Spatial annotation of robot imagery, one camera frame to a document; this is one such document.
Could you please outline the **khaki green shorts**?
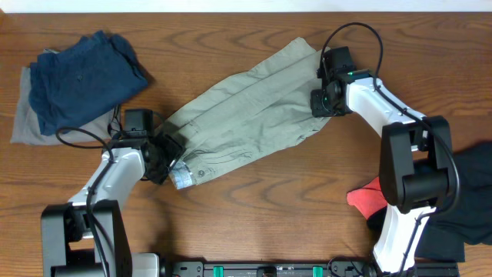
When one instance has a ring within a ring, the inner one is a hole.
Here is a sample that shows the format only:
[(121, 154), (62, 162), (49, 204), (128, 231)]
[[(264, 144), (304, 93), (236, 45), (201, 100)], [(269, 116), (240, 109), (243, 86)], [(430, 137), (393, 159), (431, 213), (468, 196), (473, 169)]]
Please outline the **khaki green shorts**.
[(185, 153), (170, 178), (177, 189), (201, 185), (319, 132), (311, 112), (321, 87), (319, 51), (296, 38), (252, 69), (231, 75), (161, 124)]

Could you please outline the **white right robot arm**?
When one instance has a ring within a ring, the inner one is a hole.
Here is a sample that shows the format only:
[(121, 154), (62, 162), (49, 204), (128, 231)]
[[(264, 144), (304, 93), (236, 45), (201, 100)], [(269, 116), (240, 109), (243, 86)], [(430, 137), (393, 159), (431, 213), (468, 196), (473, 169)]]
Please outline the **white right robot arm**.
[(379, 179), (387, 209), (364, 275), (410, 275), (428, 220), (448, 212), (446, 199), (456, 201), (460, 191), (447, 120), (414, 111), (379, 78), (354, 72), (324, 79), (311, 92), (311, 111), (315, 117), (357, 113), (381, 137)]

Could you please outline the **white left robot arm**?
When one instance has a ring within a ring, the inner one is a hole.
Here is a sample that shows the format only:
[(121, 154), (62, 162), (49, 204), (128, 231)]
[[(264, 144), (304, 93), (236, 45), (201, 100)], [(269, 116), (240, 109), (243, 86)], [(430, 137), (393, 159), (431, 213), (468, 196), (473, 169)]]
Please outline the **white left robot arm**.
[(101, 163), (67, 203), (41, 216), (45, 276), (159, 276), (160, 258), (130, 250), (121, 210), (135, 185), (162, 184), (185, 149), (171, 136), (119, 132), (102, 144)]

